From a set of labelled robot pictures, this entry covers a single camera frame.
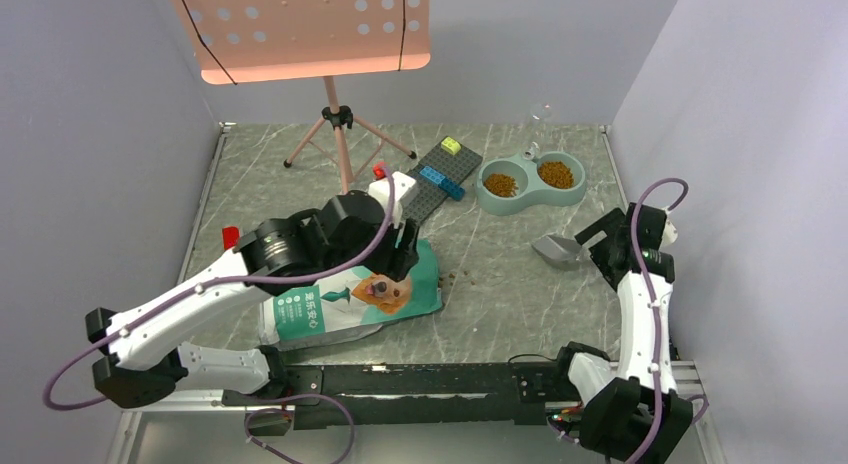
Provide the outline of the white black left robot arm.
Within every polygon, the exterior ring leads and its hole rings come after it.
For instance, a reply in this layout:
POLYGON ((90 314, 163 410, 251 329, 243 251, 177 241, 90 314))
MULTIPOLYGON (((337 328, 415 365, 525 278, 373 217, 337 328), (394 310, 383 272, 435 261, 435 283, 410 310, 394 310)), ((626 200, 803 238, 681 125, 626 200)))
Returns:
POLYGON ((364 191, 331 198, 323 208, 262 222, 195 276, 124 312, 97 308, 86 317, 102 353, 92 365, 96 390, 124 409, 175 391, 222 389, 272 404, 289 392, 281 354, 200 347, 190 337, 214 318, 356 265, 386 277, 406 276, 418 261, 419 224, 395 223, 364 191))

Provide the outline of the metal food scoop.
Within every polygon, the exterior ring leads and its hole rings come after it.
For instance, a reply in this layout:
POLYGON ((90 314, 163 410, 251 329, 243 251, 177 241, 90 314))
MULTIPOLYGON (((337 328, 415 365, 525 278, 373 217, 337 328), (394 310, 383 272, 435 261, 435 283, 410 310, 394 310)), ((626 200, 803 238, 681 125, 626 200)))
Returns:
POLYGON ((577 241, 561 235, 543 235, 531 244, 531 248, 555 269, 574 271, 593 266, 585 249, 577 241))

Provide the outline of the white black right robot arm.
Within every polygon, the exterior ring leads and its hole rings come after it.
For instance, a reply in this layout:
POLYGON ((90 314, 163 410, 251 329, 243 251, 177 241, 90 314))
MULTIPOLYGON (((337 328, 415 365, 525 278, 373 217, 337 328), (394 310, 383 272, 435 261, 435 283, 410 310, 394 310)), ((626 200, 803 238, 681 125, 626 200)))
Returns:
POLYGON ((580 244, 603 237, 590 258, 616 292, 622 318, 618 361, 570 342, 551 374, 554 391, 579 397, 579 409, 548 418, 558 436, 624 463, 664 463, 694 417, 671 370, 668 314, 674 260, 661 251, 664 210, 614 209, 577 234, 580 244))

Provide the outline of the green pet food bag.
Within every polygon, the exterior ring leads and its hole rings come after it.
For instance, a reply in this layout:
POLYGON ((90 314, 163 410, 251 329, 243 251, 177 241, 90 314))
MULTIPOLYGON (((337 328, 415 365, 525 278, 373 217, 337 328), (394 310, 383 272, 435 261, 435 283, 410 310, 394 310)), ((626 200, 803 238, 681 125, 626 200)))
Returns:
POLYGON ((417 252, 418 263, 401 281, 356 266, 265 301, 260 343, 289 351, 350 342, 440 310, 438 259, 426 239, 417 241, 417 252))

